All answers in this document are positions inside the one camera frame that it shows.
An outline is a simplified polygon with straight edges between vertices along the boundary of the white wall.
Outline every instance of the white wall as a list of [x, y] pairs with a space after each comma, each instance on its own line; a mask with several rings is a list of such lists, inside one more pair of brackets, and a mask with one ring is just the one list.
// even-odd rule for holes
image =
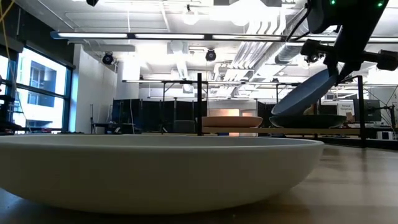
[[116, 94], [116, 73], [88, 55], [81, 45], [75, 46], [73, 59], [76, 69], [72, 76], [70, 131], [91, 131], [93, 104], [94, 122], [106, 122], [109, 106]]

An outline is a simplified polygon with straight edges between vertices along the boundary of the fluorescent light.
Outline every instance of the fluorescent light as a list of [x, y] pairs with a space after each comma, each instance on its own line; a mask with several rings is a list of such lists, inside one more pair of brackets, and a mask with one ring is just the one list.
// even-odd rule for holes
[[247, 85], [276, 85], [276, 83], [266, 83], [266, 82], [264, 82], [264, 83], [262, 83], [262, 82], [247, 82], [246, 83]]
[[213, 35], [215, 40], [281, 41], [278, 35]]
[[136, 34], [137, 39], [193, 39], [203, 40], [204, 34]]
[[64, 38], [99, 38], [99, 39], [127, 38], [127, 34], [112, 34], [112, 33], [58, 33], [58, 36]]
[[230, 100], [230, 98], [227, 98], [227, 97], [222, 97], [222, 98], [220, 98], [220, 97], [209, 97], [207, 99], [208, 100]]
[[123, 80], [128, 83], [162, 83], [161, 80]]
[[202, 52], [206, 52], [207, 51], [207, 47], [202, 47], [202, 46], [189, 46], [188, 50], [199, 50]]
[[220, 82], [218, 82], [218, 81], [209, 81], [208, 83], [209, 83], [209, 84], [220, 84], [220, 85], [227, 85], [227, 84], [230, 84], [230, 85], [245, 84], [245, 82], [223, 82], [223, 81], [220, 81]]
[[371, 37], [369, 42], [374, 43], [398, 43], [397, 37]]
[[[161, 96], [148, 96], [148, 99], [163, 100], [163, 97], [161, 97]], [[172, 99], [174, 99], [174, 97], [165, 96], [164, 99], [165, 100], [172, 100]]]
[[285, 45], [286, 46], [294, 46], [294, 47], [302, 47], [304, 45], [304, 43], [288, 42]]
[[334, 43], [336, 41], [336, 37], [331, 36], [331, 37], [326, 37], [326, 36], [306, 36], [302, 37], [299, 42], [305, 42], [306, 40], [311, 39], [311, 40], [319, 40], [321, 42], [331, 42]]
[[[198, 99], [198, 98], [196, 98], [196, 97], [184, 97], [184, 96], [172, 97], [172, 96], [165, 96], [165, 100], [173, 100], [174, 98], [182, 99], [182, 100], [197, 100], [197, 99]], [[161, 96], [148, 96], [148, 99], [163, 100], [163, 97], [161, 97]]]

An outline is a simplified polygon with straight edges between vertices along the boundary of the white bowl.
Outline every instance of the white bowl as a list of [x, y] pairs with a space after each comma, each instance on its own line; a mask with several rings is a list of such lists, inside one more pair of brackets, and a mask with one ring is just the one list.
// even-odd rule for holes
[[0, 187], [87, 212], [202, 212], [287, 191], [322, 150], [322, 142], [277, 138], [4, 136]]

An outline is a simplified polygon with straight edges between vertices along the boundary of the security camera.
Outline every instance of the security camera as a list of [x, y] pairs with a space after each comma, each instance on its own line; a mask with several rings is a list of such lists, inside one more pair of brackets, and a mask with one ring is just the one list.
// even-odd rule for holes
[[105, 52], [105, 56], [102, 58], [102, 62], [105, 65], [112, 65], [114, 63], [114, 57], [112, 52]]
[[216, 52], [213, 49], [208, 49], [206, 53], [206, 61], [212, 62], [216, 60]]
[[95, 6], [98, 3], [99, 0], [86, 0], [87, 4], [91, 6]]

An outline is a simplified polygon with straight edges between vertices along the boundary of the table surface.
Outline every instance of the table surface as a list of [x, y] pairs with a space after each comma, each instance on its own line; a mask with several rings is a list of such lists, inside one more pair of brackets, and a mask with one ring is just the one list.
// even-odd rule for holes
[[47, 207], [0, 189], [1, 224], [398, 223], [398, 153], [327, 146], [298, 186], [251, 205], [172, 216], [104, 215]]

